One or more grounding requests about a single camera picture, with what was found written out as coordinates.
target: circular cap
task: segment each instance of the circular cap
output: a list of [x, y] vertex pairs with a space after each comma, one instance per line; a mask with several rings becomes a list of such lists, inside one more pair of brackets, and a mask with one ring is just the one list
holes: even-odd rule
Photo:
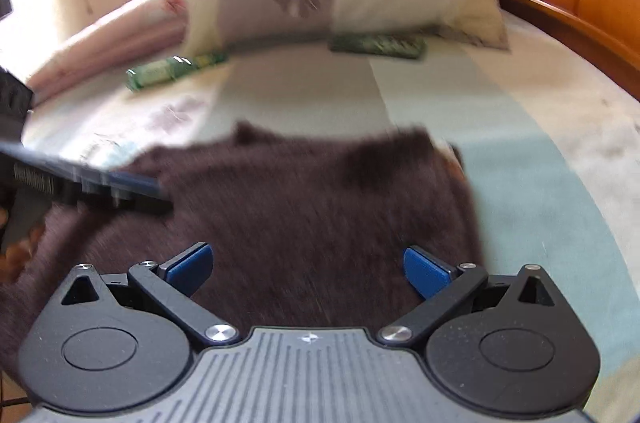
[[406, 342], [414, 336], [405, 326], [387, 326], [380, 329], [380, 337], [387, 342]]
[[546, 337], [528, 329], [500, 329], [485, 336], [480, 352], [487, 361], [505, 371], [535, 371], [554, 357]]
[[62, 347], [62, 354], [78, 369], [106, 371], [128, 362], [137, 347], [136, 339], [126, 331], [94, 327], [70, 337]]
[[215, 326], [208, 327], [204, 334], [213, 342], [228, 342], [236, 338], [238, 330], [229, 324], [216, 324]]
[[593, 341], [570, 311], [510, 300], [433, 332], [425, 355], [434, 380], [453, 397], [500, 417], [541, 417], [580, 406], [598, 376]]

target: blanket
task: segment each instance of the blanket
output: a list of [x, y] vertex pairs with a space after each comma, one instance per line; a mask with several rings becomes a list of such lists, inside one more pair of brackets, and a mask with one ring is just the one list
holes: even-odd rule
[[420, 303], [403, 250], [452, 263], [481, 259], [470, 192], [424, 129], [353, 141], [286, 138], [239, 124], [224, 140], [156, 148], [128, 168], [174, 201], [166, 218], [55, 207], [19, 281], [0, 287], [0, 367], [79, 262], [123, 273], [198, 241], [215, 251], [193, 299], [243, 334], [252, 326], [363, 326]]

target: bed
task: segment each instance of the bed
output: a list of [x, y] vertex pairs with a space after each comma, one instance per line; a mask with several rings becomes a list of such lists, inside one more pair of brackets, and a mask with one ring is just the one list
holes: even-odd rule
[[23, 142], [113, 167], [153, 145], [215, 140], [238, 120], [323, 137], [426, 126], [462, 152], [489, 272], [545, 267], [602, 356], [588, 409], [626, 421], [640, 407], [620, 400], [638, 384], [617, 398], [610, 386], [621, 371], [638, 377], [640, 104], [548, 34], [502, 16], [509, 51], [436, 36], [419, 61], [332, 53], [326, 41], [275, 45], [137, 94], [125, 85], [132, 62], [111, 66], [37, 107]]

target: metal screw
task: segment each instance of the metal screw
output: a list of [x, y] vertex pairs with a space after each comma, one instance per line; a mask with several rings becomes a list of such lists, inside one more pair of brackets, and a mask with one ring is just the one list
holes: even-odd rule
[[406, 342], [414, 336], [406, 326], [387, 326], [380, 329], [380, 337], [387, 342]]
[[204, 336], [214, 342], [228, 342], [238, 336], [238, 330], [229, 324], [216, 324], [208, 327]]

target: green tube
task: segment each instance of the green tube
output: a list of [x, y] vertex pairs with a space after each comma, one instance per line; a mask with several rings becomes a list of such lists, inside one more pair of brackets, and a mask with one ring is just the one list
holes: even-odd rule
[[178, 80], [202, 68], [226, 61], [226, 53], [198, 55], [191, 59], [169, 57], [127, 69], [127, 87], [139, 91], [151, 86]]

